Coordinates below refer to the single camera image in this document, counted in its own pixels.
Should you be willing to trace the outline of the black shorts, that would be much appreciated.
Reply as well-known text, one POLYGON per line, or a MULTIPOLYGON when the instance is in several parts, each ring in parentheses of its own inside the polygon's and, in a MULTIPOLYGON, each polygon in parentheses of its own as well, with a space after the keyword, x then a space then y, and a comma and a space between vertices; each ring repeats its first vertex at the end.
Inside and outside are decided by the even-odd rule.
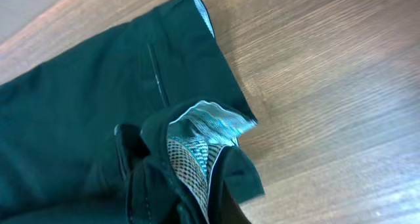
POLYGON ((253 115, 202 0, 170 0, 1 86, 2 223, 247 223, 253 115))

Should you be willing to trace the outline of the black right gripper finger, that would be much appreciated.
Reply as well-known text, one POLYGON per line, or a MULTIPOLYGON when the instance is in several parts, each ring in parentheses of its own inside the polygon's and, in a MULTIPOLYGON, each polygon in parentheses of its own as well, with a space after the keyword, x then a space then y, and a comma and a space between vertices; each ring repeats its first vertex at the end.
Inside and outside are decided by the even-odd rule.
POLYGON ((137 163, 150 154, 141 132, 141 127, 132 124, 114 127, 117 170, 124 181, 128 180, 137 163))

